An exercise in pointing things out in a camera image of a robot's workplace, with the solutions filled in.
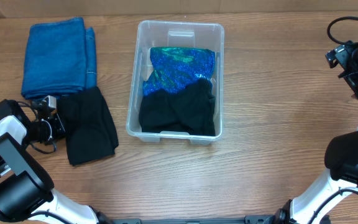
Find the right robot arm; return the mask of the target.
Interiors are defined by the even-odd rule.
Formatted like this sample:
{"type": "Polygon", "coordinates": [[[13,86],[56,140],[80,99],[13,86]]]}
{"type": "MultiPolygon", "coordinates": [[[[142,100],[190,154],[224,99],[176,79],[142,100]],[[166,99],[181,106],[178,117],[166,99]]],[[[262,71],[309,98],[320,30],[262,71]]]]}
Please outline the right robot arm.
{"type": "MultiPolygon", "coordinates": [[[[358,21],[351,16],[350,20],[358,21]]],[[[331,68],[340,65],[338,76],[346,81],[358,100],[358,42],[339,42],[326,54],[331,68]]],[[[329,211],[351,194],[358,195],[358,127],[333,138],[324,156],[325,170],[300,196],[290,199],[276,214],[249,215],[245,223],[330,223],[329,211]]]]}

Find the black garment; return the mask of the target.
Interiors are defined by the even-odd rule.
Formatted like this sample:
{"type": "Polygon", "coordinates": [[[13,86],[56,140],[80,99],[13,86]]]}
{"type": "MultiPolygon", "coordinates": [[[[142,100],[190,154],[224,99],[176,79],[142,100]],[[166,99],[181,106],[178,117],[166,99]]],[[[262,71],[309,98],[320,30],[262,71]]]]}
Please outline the black garment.
{"type": "Polygon", "coordinates": [[[209,80],[199,79],[184,90],[168,97],[175,122],[167,131],[185,132],[190,135],[215,136],[213,121],[216,98],[209,80]]]}
{"type": "Polygon", "coordinates": [[[139,123],[144,133],[185,132],[185,128],[171,107],[170,94],[164,90],[143,97],[139,123]]]}
{"type": "Polygon", "coordinates": [[[72,166],[104,159],[119,146],[116,127],[98,87],[63,96],[57,101],[72,166]]]}

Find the clear plastic storage bin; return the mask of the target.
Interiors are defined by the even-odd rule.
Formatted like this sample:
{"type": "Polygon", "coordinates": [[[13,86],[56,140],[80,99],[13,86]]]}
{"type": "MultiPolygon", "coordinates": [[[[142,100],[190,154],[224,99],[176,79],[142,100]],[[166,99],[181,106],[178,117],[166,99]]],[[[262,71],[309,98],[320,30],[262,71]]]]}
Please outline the clear plastic storage bin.
{"type": "Polygon", "coordinates": [[[127,112],[126,131],[143,142],[161,139],[186,139],[193,145],[208,145],[223,133],[224,102],[224,28],[217,23],[142,21],[137,28],[131,91],[127,112]],[[139,110],[143,98],[143,82],[152,73],[150,49],[152,47],[195,47],[215,52],[215,66],[210,79],[212,94],[216,97],[214,112],[215,136],[197,136],[184,132],[143,132],[139,123],[139,110]]]}

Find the blue denim jeans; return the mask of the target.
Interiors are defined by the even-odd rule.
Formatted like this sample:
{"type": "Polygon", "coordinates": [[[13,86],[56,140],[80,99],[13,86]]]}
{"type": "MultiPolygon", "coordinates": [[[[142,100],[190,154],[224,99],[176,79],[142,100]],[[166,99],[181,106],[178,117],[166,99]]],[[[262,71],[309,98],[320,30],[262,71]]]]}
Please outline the blue denim jeans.
{"type": "Polygon", "coordinates": [[[21,95],[70,95],[97,85],[96,38],[82,17],[34,24],[29,31],[21,95]]]}

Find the blue sequin garment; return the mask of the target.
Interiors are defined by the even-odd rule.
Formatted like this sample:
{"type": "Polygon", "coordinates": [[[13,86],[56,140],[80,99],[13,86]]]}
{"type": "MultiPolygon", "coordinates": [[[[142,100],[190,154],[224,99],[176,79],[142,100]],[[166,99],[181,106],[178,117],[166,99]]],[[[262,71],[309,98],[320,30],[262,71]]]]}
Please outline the blue sequin garment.
{"type": "Polygon", "coordinates": [[[150,61],[153,71],[143,82],[144,96],[159,90],[178,93],[187,85],[212,77],[215,52],[189,47],[152,47],[150,61]]]}

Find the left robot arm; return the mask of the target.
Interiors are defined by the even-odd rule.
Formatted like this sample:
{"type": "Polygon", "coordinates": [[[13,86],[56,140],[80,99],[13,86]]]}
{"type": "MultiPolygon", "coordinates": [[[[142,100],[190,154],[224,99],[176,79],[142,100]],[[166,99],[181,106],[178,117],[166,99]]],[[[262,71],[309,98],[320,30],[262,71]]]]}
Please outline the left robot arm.
{"type": "Polygon", "coordinates": [[[0,221],[112,223],[102,212],[55,190],[49,174],[26,150],[35,142],[55,145],[64,133],[52,96],[31,104],[0,102],[0,221]]]}

